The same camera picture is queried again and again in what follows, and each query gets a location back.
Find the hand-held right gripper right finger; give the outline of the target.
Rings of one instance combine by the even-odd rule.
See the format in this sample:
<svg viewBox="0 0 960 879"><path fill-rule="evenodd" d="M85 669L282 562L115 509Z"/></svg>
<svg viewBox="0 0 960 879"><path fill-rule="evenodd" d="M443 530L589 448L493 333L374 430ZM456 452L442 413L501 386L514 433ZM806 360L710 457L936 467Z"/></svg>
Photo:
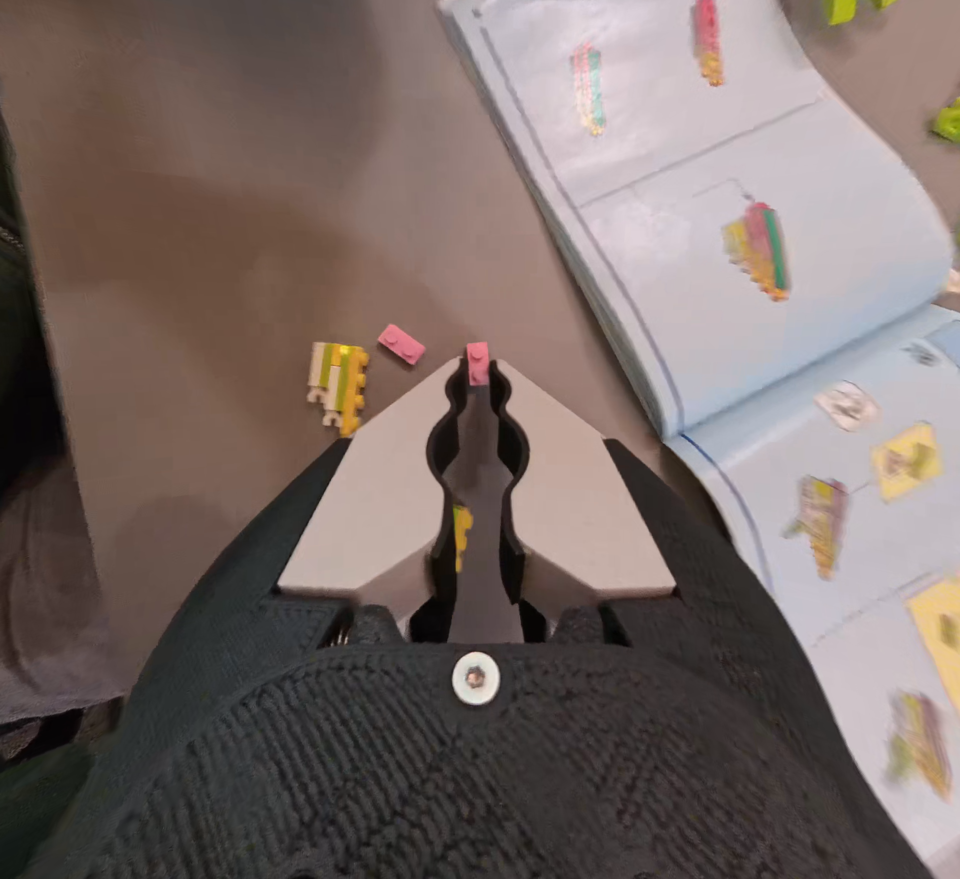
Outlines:
<svg viewBox="0 0 960 879"><path fill-rule="evenodd" d="M501 501L500 577L522 637L567 609L671 595L676 580L604 435L508 362L488 368Z"/></svg>

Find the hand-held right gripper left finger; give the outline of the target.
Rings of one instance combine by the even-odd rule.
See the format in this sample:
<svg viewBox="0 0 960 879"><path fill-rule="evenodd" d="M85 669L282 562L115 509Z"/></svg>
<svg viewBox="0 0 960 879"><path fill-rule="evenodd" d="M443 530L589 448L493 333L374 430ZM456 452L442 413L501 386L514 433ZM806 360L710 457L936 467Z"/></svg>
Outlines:
<svg viewBox="0 0 960 879"><path fill-rule="evenodd" d="M457 598L453 495L464 357L380 411L353 438L277 581L285 598L387 609L413 641L447 641Z"/></svg>

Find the multicoloured lego assembly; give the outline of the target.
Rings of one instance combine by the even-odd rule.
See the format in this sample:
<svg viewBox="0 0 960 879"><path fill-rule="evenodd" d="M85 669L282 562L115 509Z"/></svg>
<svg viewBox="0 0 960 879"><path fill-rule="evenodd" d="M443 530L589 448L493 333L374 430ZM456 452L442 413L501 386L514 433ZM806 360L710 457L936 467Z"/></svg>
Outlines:
<svg viewBox="0 0 960 879"><path fill-rule="evenodd" d="M306 402L321 408L322 425L349 439L361 426L369 354L357 345L315 341Z"/></svg>

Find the pink lego plate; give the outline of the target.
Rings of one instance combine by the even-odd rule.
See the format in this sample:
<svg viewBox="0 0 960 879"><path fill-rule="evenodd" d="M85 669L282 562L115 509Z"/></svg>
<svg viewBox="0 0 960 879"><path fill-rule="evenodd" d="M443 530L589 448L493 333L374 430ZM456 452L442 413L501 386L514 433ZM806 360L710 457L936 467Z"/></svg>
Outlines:
<svg viewBox="0 0 960 879"><path fill-rule="evenodd" d="M415 367L426 352L425 345L394 323L386 326L378 335L377 342L411 367Z"/></svg>

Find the light blue instruction booklet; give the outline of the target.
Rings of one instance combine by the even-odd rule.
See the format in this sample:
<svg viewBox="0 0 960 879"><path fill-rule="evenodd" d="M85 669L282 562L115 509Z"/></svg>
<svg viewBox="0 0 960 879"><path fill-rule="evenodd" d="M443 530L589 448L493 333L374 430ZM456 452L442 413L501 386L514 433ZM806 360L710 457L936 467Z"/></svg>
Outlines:
<svg viewBox="0 0 960 879"><path fill-rule="evenodd" d="M958 312L941 213L777 0L440 0L659 438L958 877Z"/></svg>

